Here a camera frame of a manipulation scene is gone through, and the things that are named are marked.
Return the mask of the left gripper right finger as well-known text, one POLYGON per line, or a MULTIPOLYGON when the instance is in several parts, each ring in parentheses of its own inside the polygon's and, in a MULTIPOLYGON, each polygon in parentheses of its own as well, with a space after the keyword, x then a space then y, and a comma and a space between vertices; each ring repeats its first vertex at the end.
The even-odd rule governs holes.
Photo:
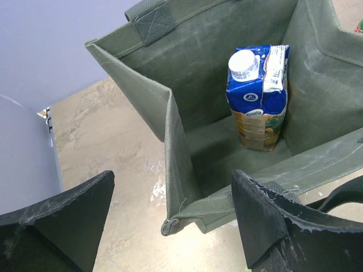
POLYGON ((362 223, 328 214, 362 203, 362 177, 303 205, 241 170, 231 192, 247 267, 251 271, 362 271, 362 223))

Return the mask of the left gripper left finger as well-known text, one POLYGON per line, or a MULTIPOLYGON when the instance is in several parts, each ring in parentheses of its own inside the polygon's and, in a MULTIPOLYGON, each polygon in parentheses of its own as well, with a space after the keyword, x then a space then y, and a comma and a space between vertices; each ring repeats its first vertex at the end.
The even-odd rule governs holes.
POLYGON ((1 215, 1 271, 93 271, 115 175, 1 215))

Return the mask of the green canvas bag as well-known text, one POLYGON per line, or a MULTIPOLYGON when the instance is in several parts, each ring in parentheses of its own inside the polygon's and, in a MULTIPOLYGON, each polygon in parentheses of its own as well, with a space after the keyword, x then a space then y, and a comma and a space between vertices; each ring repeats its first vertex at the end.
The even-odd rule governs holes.
POLYGON ((362 34, 331 1, 142 1, 127 23, 86 43, 164 143, 173 235, 235 218, 234 170, 305 193, 362 168, 362 34), (227 63, 251 45, 290 46, 288 108, 273 151, 240 145, 227 105, 227 63))

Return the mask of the blue juice carton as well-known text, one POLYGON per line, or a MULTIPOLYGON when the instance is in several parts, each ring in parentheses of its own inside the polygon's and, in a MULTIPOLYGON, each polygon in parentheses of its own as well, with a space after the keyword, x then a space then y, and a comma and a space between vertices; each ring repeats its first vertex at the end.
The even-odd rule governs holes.
POLYGON ((289 45, 236 48, 228 62, 226 99, 241 145, 272 151, 288 104, 289 45))

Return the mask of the green orange juice bottle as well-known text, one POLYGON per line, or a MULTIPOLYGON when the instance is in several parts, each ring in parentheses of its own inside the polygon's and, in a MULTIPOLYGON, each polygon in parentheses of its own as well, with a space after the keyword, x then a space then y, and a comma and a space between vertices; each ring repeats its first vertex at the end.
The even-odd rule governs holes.
POLYGON ((358 25, 355 27, 353 31, 357 33, 363 33, 363 20, 359 21, 358 25))

